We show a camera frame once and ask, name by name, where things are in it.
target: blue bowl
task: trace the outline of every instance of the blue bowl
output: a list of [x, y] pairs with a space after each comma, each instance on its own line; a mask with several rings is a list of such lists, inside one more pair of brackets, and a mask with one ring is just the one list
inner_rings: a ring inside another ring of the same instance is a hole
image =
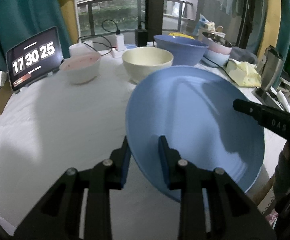
[[208, 45], [197, 40], [170, 35], [155, 35], [157, 47], [173, 54], [173, 65], [195, 66], [203, 57]]
[[206, 70], [175, 66], [155, 71], [133, 91], [126, 108], [128, 145], [149, 182], [180, 201], [169, 190], [158, 153], [165, 135], [170, 148], [198, 168], [222, 167], [244, 191], [255, 182], [264, 160], [264, 128], [233, 108], [248, 101], [232, 83]]

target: charging cable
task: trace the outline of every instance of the charging cable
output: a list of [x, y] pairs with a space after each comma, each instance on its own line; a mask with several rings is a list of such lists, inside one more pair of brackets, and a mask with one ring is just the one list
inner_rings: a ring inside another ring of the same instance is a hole
[[[104, 27], [104, 23], [105, 23], [105, 22], [113, 22], [113, 23], [115, 24], [115, 26], [116, 26], [116, 31], [115, 31], [115, 32], [111, 32], [111, 31], [109, 31], [109, 30], [106, 30], [105, 27]], [[120, 34], [121, 34], [121, 31], [119, 30], [117, 23], [116, 23], [115, 21], [111, 20], [111, 19], [106, 19], [106, 20], [104, 20], [104, 21], [102, 22], [102, 28], [103, 28], [103, 30], [105, 30], [105, 31], [108, 32], [108, 33], [115, 33], [116, 35], [120, 35]]]
[[208, 61], [212, 62], [213, 64], [215, 64], [218, 68], [221, 68], [222, 70], [224, 70], [224, 72], [226, 73], [226, 75], [230, 78], [230, 80], [232, 80], [235, 84], [236, 82], [230, 77], [230, 75], [226, 72], [225, 68], [218, 65], [216, 62], [210, 60], [208, 57], [203, 56], [205, 59], [207, 59]]
[[102, 43], [102, 42], [93, 42], [93, 43], [95, 43], [95, 44], [102, 44], [102, 45], [104, 45], [105, 47], [110, 48], [110, 51], [107, 52], [107, 53], [105, 53], [105, 54], [103, 54], [102, 56], [105, 56], [105, 55], [107, 55], [107, 54], [109, 54], [109, 53], [112, 52], [112, 50], [113, 50], [112, 43], [109, 41], [109, 39], [107, 39], [107, 38], [104, 37], [103, 35], [85, 35], [85, 36], [81, 36], [81, 37], [79, 37], [79, 38], [77, 39], [77, 43], [79, 43], [79, 42], [81, 41], [81, 43], [84, 43], [86, 46], [88, 46], [88, 47], [90, 47], [91, 49], [93, 49], [93, 50], [95, 50], [96, 52], [98, 52], [95, 48], [93, 48], [92, 46], [90, 46], [89, 44], [87, 44], [86, 42], [84, 42], [84, 41], [81, 40], [82, 38], [87, 38], [87, 37], [88, 37], [88, 38], [92, 38], [92, 37], [102, 37], [102, 38], [106, 39], [106, 41], [109, 43], [109, 46], [106, 45], [106, 44], [104, 44], [104, 43]]

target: pink object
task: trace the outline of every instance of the pink object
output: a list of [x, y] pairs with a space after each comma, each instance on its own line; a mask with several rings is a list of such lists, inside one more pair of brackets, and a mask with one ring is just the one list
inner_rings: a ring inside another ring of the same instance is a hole
[[207, 38], [203, 36], [202, 42], [209, 45], [209, 50], [214, 51], [216, 53], [221, 53], [223, 55], [229, 55], [232, 51], [232, 47], [226, 47], [221, 44], [217, 44], [215, 41], [211, 40], [210, 38]]
[[92, 80], [99, 74], [101, 54], [91, 51], [89, 54], [66, 59], [60, 65], [60, 71], [65, 73], [72, 84], [82, 84]]

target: digital clock display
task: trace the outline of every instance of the digital clock display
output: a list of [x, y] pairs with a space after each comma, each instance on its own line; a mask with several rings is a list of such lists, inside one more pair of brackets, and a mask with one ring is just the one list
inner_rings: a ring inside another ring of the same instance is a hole
[[63, 54], [57, 28], [45, 30], [10, 49], [6, 54], [13, 91], [57, 69]]

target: cardboard box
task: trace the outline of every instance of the cardboard box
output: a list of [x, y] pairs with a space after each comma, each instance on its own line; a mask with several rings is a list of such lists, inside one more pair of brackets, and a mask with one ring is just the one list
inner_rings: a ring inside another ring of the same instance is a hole
[[3, 113], [3, 110], [12, 94], [13, 91], [9, 82], [7, 81], [5, 82], [5, 85], [0, 89], [0, 115]]

